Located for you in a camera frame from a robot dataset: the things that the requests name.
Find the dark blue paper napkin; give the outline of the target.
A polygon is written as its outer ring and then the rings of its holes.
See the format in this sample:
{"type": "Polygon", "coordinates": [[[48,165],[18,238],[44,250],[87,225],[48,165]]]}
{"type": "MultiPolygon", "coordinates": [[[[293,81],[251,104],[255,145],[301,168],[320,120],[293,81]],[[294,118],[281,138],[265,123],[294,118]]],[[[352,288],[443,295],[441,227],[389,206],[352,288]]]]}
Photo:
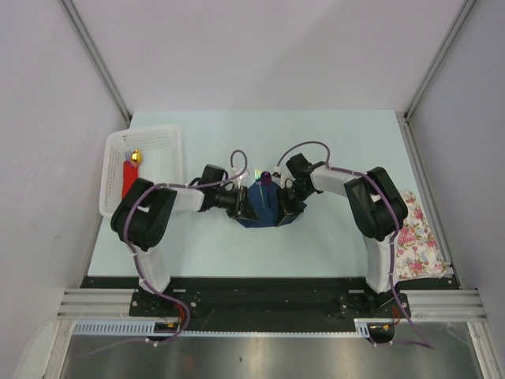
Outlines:
{"type": "Polygon", "coordinates": [[[252,219],[237,218],[246,228],[281,227],[296,220],[305,210],[305,201],[313,194],[298,181],[280,186],[271,178],[260,178],[248,188],[247,200],[254,211],[252,219]]]}

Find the purple metal spoon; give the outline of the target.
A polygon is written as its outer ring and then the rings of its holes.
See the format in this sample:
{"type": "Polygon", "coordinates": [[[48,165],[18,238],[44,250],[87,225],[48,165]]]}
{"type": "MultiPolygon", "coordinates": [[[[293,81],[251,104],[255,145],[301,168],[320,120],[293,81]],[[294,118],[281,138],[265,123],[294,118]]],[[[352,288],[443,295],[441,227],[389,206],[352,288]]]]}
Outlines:
{"type": "Polygon", "coordinates": [[[268,205],[268,207],[271,207],[271,201],[270,201],[270,195],[269,195],[269,187],[272,183],[272,178],[271,178],[271,173],[268,171],[263,171],[262,174],[262,187],[263,187],[263,193],[266,193],[267,195],[267,200],[264,201],[265,207],[268,205]]]}

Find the iridescent metal fork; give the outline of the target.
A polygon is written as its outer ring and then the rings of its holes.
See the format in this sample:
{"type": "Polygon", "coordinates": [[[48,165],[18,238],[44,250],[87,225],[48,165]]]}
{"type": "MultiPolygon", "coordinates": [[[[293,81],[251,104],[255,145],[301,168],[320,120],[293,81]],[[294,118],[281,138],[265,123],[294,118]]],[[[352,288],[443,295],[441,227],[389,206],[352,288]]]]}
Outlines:
{"type": "Polygon", "coordinates": [[[260,198],[261,198],[261,204],[262,204],[262,207],[265,208],[264,194],[263,194],[263,187],[262,187],[262,174],[263,174],[262,170],[259,170],[259,169],[254,170],[255,183],[258,186],[258,190],[259,190],[260,198]]]}

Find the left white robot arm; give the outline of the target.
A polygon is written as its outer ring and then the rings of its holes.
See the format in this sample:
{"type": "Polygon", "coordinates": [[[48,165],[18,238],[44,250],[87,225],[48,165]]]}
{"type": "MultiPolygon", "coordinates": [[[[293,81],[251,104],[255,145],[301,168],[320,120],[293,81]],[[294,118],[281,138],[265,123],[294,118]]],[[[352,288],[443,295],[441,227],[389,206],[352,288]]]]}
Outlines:
{"type": "Polygon", "coordinates": [[[165,291],[170,275],[155,251],[173,213],[221,208],[233,220],[260,220],[246,187],[226,188],[226,184],[236,178],[237,175],[228,178],[226,170],[210,164],[189,185],[155,184],[138,178],[114,211],[110,228],[130,248],[139,285],[150,292],[146,304],[155,314],[166,315],[174,306],[174,296],[165,291]]]}

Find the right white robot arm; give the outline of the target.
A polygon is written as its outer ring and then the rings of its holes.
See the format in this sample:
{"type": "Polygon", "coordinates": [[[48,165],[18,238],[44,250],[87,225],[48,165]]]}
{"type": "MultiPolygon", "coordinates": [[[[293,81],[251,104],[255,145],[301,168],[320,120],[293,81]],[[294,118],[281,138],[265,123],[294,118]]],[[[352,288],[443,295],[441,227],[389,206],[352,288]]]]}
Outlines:
{"type": "Polygon", "coordinates": [[[408,216],[406,203],[390,175],[382,167],[363,173],[331,167],[326,162],[310,163],[301,153],[288,159],[286,167],[293,181],[276,190],[275,226],[293,222],[314,193],[345,197],[368,252],[365,280],[372,292],[365,295],[364,307],[370,315],[382,317],[393,304],[387,291],[398,282],[394,242],[408,216]]]}

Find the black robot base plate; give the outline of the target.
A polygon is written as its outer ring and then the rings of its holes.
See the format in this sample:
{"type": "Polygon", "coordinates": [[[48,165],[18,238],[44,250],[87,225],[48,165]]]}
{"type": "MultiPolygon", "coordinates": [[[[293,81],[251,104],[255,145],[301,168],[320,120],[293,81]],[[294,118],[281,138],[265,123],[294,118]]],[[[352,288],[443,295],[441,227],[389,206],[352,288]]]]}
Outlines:
{"type": "Polygon", "coordinates": [[[182,278],[159,297],[140,288],[133,277],[84,278],[81,288],[126,292],[126,316],[154,319],[145,336],[150,342],[169,339],[180,327],[184,336],[203,334],[317,334],[354,332],[356,322],[387,324],[413,315],[415,291],[455,291],[453,278],[416,279],[397,284],[396,293],[377,295],[362,278],[182,278]]]}

